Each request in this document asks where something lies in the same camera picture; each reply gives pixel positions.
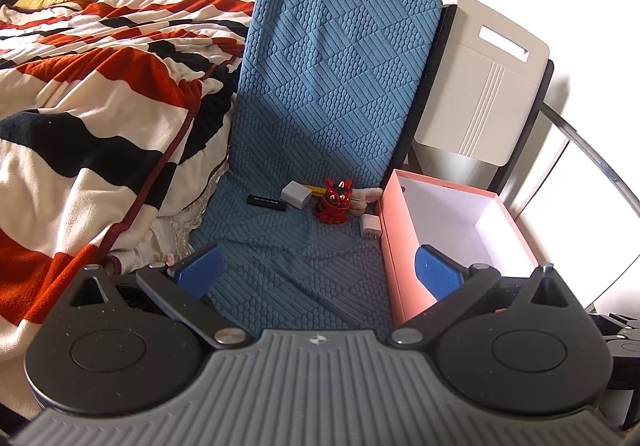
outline open box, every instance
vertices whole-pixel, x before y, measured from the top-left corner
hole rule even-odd
[[[538,265],[497,194],[395,170],[380,201],[382,251],[396,324],[436,303],[415,274],[415,252],[431,244],[468,267],[530,276]]]

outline red toy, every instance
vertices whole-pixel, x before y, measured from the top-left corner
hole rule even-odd
[[[351,206],[351,181],[340,181],[334,185],[331,179],[326,180],[326,192],[316,204],[314,214],[325,224],[343,224],[349,216],[347,210]]]

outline white power adapter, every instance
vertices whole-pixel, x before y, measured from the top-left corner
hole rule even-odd
[[[380,217],[366,213],[360,216],[360,234],[366,238],[380,238],[382,235]]]
[[[280,199],[287,204],[291,204],[294,208],[301,210],[306,206],[311,198],[311,190],[305,188],[302,184],[291,181],[287,184],[280,194]]]

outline striped blanket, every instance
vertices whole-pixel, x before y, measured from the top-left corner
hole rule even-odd
[[[180,213],[226,156],[254,0],[0,8],[0,402],[84,264]]]

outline gray plastic panel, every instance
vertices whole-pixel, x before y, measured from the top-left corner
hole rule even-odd
[[[445,387],[422,354],[382,346],[372,331],[264,331],[247,348],[214,353],[193,385],[155,409],[100,420],[46,410],[10,443],[604,446],[620,441],[587,410],[544,422],[484,412]]]

